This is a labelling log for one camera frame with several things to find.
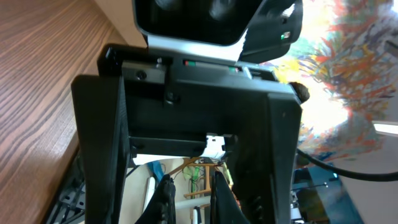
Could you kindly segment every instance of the white wall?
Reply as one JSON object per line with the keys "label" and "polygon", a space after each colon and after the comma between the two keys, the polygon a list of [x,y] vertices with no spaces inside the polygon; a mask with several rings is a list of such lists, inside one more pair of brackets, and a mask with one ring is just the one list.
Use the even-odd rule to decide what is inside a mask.
{"label": "white wall", "polygon": [[[334,161],[335,166],[356,172],[398,172],[398,138],[387,137],[384,149],[362,154],[355,161]],[[366,182],[341,177],[366,224],[398,223],[398,181]]]}

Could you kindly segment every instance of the wooden table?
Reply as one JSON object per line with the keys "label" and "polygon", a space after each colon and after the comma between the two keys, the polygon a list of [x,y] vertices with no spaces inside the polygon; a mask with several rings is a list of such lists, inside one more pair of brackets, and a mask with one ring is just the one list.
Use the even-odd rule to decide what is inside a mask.
{"label": "wooden table", "polygon": [[124,43],[90,0],[0,1],[0,222],[40,223],[78,145],[70,83]]}

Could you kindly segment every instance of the desk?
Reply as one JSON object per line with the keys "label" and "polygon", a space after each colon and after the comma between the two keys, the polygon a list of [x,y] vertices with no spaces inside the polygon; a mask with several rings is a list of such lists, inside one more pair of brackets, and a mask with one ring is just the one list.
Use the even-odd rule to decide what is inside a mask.
{"label": "desk", "polygon": [[90,0],[5,0],[0,21],[0,222],[40,223],[78,144],[70,83],[124,41]]}

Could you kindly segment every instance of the black metal frame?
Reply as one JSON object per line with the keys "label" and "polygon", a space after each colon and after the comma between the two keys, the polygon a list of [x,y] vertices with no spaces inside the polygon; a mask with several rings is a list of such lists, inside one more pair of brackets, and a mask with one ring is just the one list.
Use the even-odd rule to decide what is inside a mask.
{"label": "black metal frame", "polygon": [[[118,223],[126,168],[137,153],[199,156],[207,133],[238,138],[226,146],[232,151],[228,166],[233,191],[248,220],[288,223],[301,117],[294,90],[268,81],[275,77],[261,67],[240,65],[241,76],[186,66],[186,60],[235,66],[211,58],[107,45],[98,59],[99,77],[80,75],[73,81],[86,178],[86,223]],[[164,82],[126,78],[126,62],[165,67]],[[251,70],[266,78],[247,78]]]}

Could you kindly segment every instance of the colorful painting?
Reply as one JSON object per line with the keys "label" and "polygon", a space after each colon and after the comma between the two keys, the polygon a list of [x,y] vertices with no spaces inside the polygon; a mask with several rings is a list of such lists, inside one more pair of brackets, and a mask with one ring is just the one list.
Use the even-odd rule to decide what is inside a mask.
{"label": "colorful painting", "polygon": [[298,147],[325,161],[380,149],[371,121],[398,99],[398,2],[304,0],[303,10],[299,40],[264,63],[309,88]]}

